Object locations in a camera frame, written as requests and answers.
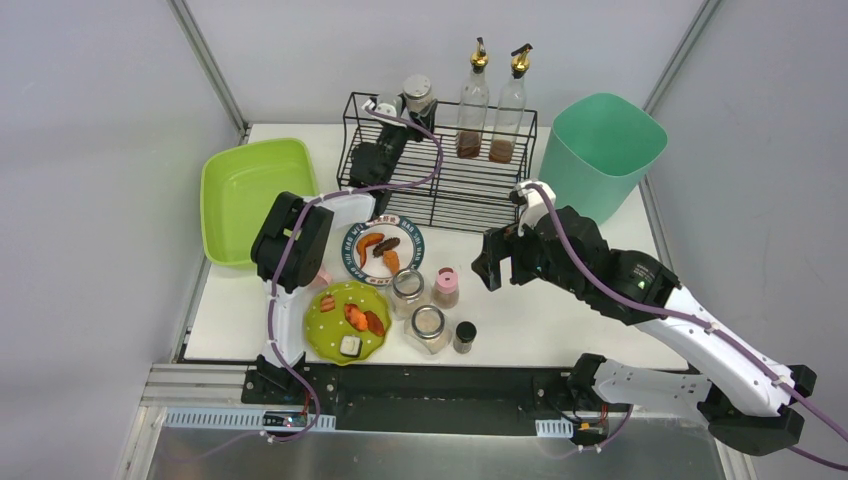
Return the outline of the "pink lid spice jar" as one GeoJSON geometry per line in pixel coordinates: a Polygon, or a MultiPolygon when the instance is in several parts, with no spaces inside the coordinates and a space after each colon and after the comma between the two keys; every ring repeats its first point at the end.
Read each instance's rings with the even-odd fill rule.
{"type": "Polygon", "coordinates": [[[433,304],[446,310],[455,307],[459,301],[459,275],[451,267],[438,271],[432,290],[433,304]]]}

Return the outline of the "white plate with blue rim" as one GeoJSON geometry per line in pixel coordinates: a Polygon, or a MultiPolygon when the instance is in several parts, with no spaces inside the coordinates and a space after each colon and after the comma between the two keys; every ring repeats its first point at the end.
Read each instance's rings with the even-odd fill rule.
{"type": "Polygon", "coordinates": [[[420,267],[425,253],[425,242],[418,226],[403,216],[381,215],[373,220],[354,224],[343,237],[341,259],[344,267],[355,280],[374,286],[386,286],[394,276],[383,264],[382,257],[372,255],[376,245],[367,249],[367,263],[363,268],[359,267],[356,244],[368,233],[383,233],[384,239],[400,238],[400,245],[393,250],[399,256],[402,269],[420,267]]]}

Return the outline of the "silver lid pellet jar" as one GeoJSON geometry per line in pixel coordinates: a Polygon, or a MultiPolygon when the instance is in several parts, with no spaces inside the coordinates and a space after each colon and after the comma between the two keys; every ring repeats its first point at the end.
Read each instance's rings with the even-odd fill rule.
{"type": "Polygon", "coordinates": [[[404,80],[402,88],[410,119],[433,132],[438,101],[433,94],[430,79],[423,74],[413,74],[404,80]]]}

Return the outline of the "black lid spice jar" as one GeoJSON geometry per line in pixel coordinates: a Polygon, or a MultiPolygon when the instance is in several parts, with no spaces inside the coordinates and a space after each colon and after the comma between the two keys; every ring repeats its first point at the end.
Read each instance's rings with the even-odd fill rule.
{"type": "Polygon", "coordinates": [[[457,324],[453,339],[453,348],[458,354],[467,354],[471,351],[473,342],[477,336],[476,326],[469,321],[457,324]]]}

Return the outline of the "glass jar with metal ring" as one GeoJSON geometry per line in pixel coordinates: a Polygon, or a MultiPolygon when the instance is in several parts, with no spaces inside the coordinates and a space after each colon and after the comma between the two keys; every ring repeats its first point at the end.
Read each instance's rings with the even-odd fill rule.
{"type": "Polygon", "coordinates": [[[389,286],[389,298],[395,318],[406,320],[421,306],[430,303],[423,275],[414,268],[398,271],[389,286]]]}

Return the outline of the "glass jar with beige powder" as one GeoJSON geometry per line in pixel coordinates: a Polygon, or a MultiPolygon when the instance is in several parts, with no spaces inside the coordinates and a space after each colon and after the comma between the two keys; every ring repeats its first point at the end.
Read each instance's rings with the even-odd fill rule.
{"type": "Polygon", "coordinates": [[[422,352],[436,355],[452,341],[452,332],[442,310],[435,305],[418,307],[404,323],[404,334],[422,352]]]}

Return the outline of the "oil bottle with black spout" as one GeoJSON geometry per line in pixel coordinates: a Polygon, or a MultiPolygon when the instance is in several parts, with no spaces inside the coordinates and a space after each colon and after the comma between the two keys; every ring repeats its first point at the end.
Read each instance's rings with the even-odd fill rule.
{"type": "Polygon", "coordinates": [[[530,43],[511,53],[511,77],[500,91],[489,160],[507,164],[512,160],[515,144],[527,102],[524,77],[530,68],[530,43]]]}

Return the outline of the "oil bottle with gold cap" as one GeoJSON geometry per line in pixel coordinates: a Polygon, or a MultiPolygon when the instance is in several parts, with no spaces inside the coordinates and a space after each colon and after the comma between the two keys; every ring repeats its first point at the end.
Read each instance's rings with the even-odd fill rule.
{"type": "Polygon", "coordinates": [[[462,84],[459,98],[456,154],[462,159],[475,158],[480,154],[489,105],[490,89],[485,75],[487,50],[482,37],[478,37],[476,42],[470,57],[471,70],[462,84]]]}

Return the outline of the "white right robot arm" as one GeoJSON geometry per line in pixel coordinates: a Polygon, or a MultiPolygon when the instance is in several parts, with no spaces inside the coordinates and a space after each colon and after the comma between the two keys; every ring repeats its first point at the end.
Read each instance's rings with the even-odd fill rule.
{"type": "Polygon", "coordinates": [[[724,326],[657,259],[610,248],[596,223],[571,207],[557,215],[581,262],[568,256],[548,214],[532,227],[492,228],[472,263],[487,289],[500,288],[500,263],[507,259],[511,284],[547,281],[660,340],[696,370],[661,372],[584,353],[566,380],[574,398],[657,407],[706,426],[716,440],[751,456],[799,442],[804,418],[791,405],[796,394],[812,394],[814,371],[768,361],[733,333],[722,338],[724,326]]]}

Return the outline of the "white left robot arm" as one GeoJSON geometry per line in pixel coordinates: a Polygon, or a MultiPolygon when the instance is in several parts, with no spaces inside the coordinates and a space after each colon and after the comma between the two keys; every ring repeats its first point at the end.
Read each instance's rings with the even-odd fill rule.
{"type": "Polygon", "coordinates": [[[350,149],[351,183],[337,191],[305,198],[285,191],[278,195],[254,241],[251,258],[268,285],[267,341],[263,357],[309,389],[294,366],[305,354],[299,317],[308,287],[318,276],[330,233],[382,214],[396,190],[412,189],[438,176],[444,159],[440,140],[405,118],[376,113],[385,139],[350,149]],[[400,154],[414,133],[433,142],[435,164],[429,173],[404,183],[390,181],[400,154]]]}

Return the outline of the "orange shrimp toy food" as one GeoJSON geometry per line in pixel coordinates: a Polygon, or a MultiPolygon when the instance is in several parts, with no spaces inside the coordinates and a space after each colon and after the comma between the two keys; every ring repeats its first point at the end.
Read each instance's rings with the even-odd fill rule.
{"type": "Polygon", "coordinates": [[[383,233],[368,233],[360,238],[356,244],[356,252],[359,255],[359,267],[363,268],[367,263],[367,249],[378,245],[385,238],[383,233]]]}

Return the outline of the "dark sea cucumber toy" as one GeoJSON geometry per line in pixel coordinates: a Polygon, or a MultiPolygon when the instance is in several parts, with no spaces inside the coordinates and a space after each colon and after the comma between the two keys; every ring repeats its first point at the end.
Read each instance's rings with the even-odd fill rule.
{"type": "Polygon", "coordinates": [[[385,252],[392,251],[396,247],[398,247],[401,243],[401,239],[398,237],[389,237],[378,243],[373,251],[372,255],[374,257],[381,257],[385,252]]]}

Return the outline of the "red sausage toy piece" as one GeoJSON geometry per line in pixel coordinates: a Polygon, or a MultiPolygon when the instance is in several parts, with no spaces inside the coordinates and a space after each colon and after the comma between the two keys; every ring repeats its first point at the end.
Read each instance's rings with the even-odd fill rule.
{"type": "Polygon", "coordinates": [[[365,312],[368,331],[377,337],[384,337],[386,330],[381,318],[373,311],[365,312]]]}

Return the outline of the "green polka dot plate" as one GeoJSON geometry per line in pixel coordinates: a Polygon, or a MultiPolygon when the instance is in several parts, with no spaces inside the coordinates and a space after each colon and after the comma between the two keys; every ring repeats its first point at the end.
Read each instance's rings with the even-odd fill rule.
{"type": "Polygon", "coordinates": [[[339,366],[363,362],[380,349],[388,338],[392,319],[387,299],[373,286],[358,282],[333,284],[317,294],[311,301],[303,318],[304,335],[315,355],[339,366]],[[320,312],[321,299],[333,295],[336,308],[327,313],[320,312]],[[357,331],[345,319],[344,305],[355,304],[362,312],[373,311],[385,326],[385,336],[377,337],[368,330],[357,331]],[[345,335],[356,335],[363,340],[359,358],[346,358],[339,353],[340,341],[345,335]]]}

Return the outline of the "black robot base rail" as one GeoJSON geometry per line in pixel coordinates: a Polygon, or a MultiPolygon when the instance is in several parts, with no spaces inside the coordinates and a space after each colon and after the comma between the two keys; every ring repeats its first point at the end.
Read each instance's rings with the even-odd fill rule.
{"type": "Polygon", "coordinates": [[[568,369],[300,362],[294,373],[258,357],[245,374],[244,404],[306,404],[346,431],[531,436],[538,420],[588,420],[599,397],[570,386],[568,369]]]}

